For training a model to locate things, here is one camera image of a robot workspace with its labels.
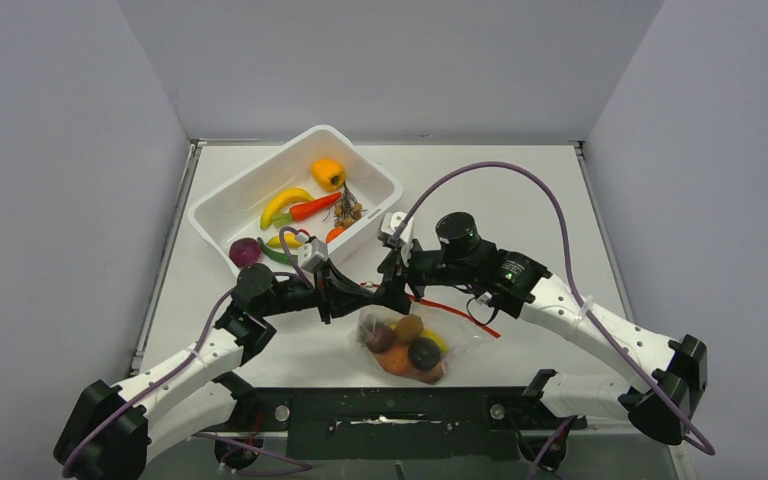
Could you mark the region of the clear zip top bag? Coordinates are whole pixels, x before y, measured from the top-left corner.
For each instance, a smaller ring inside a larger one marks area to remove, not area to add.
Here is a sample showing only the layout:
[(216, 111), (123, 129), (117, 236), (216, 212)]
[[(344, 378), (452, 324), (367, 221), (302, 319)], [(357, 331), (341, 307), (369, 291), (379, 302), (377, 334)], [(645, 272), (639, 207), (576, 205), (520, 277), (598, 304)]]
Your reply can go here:
[(410, 311), (372, 305), (358, 310), (356, 351), (391, 377), (436, 385), (476, 347), (501, 338), (464, 309), (408, 296)]

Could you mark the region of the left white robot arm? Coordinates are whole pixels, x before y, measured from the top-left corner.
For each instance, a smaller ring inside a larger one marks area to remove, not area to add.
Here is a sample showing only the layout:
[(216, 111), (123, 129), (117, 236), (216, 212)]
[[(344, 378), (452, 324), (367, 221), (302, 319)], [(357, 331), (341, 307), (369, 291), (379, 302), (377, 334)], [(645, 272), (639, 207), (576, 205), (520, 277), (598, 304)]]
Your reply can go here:
[(230, 419), (249, 385), (235, 369), (276, 333), (267, 317), (314, 309), (329, 322), (372, 304), (373, 293), (327, 265), (313, 284), (280, 280), (263, 264), (242, 269), (196, 342), (144, 373), (84, 389), (58, 439), (62, 476), (137, 479), (160, 453)]

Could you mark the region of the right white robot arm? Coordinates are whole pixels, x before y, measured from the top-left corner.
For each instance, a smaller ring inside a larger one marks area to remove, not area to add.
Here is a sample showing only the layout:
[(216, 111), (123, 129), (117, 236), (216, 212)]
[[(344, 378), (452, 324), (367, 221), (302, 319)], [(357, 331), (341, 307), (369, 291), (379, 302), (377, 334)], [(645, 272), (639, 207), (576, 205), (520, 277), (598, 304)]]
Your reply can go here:
[(568, 416), (626, 419), (660, 443), (688, 440), (688, 423), (707, 388), (703, 341), (649, 331), (581, 298), (539, 262), (482, 239), (468, 213), (438, 222), (437, 250), (423, 249), (408, 231), (390, 238), (405, 217), (388, 213), (380, 225), (379, 238), (389, 249), (378, 266), (381, 305), (402, 311), (409, 293), (461, 287), (494, 312), (546, 329), (612, 369), (607, 377), (548, 371), (522, 400), (528, 422), (545, 427)]

